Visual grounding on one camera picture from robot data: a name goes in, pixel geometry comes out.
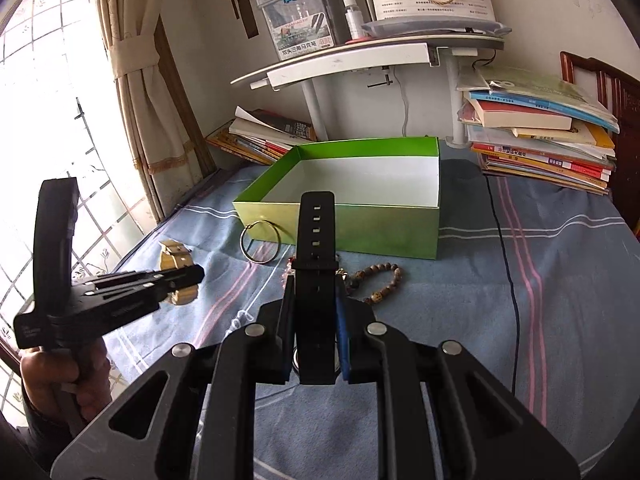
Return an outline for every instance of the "curtain tie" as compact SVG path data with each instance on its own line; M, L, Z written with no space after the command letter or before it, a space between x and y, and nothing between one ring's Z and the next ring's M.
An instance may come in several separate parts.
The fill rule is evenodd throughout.
M114 41L109 48L113 78L118 79L136 70L157 65L160 55L152 34L143 34Z

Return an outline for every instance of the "green box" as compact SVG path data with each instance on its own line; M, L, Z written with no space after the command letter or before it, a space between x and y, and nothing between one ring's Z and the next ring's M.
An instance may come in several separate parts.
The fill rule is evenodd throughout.
M234 207L244 225L268 220L295 244L300 197L332 191L336 249L436 258L440 167L435 137L335 140L293 147L244 190ZM264 223L255 240L275 242Z

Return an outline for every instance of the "white bottle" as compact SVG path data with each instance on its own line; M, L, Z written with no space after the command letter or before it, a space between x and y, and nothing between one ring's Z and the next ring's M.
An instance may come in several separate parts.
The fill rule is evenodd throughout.
M344 8L347 10L346 17L347 23L349 23L351 39L359 40L360 38L366 38L367 33L362 29L364 19L356 0L344 0Z

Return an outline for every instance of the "plastic storage box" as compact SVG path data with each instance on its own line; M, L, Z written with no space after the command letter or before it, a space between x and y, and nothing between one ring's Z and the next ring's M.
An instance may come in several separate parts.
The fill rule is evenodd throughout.
M256 0L281 60L351 39L342 0Z

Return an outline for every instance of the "wooden headboard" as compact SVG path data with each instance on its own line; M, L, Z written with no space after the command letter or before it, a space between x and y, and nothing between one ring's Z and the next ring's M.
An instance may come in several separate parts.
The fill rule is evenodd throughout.
M611 80L613 114L620 133L612 139L618 159L610 181L613 203L631 229L640 221L640 81L598 59L560 53L562 78L575 83L574 67L593 72L598 81L598 100L609 106L607 78Z

